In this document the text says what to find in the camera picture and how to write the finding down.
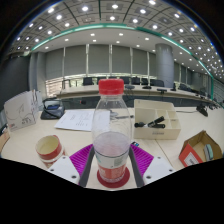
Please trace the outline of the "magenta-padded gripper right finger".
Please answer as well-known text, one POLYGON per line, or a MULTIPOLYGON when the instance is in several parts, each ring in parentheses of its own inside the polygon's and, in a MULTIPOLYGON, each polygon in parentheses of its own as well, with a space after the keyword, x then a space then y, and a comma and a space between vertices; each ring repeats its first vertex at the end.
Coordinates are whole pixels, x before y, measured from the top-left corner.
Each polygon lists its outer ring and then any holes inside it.
POLYGON ((129 157, 137 187, 143 187, 175 172, 164 158, 154 157, 135 145, 130 145, 129 157))

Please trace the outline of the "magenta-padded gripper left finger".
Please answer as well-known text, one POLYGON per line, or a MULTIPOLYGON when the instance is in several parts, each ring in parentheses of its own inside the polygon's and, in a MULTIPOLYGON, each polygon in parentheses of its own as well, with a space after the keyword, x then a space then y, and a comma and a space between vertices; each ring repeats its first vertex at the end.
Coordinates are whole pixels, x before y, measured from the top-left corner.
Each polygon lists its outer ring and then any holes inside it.
POLYGON ((87 145, 71 156, 60 157, 48 172, 81 187, 87 185, 94 157, 93 145, 87 145))

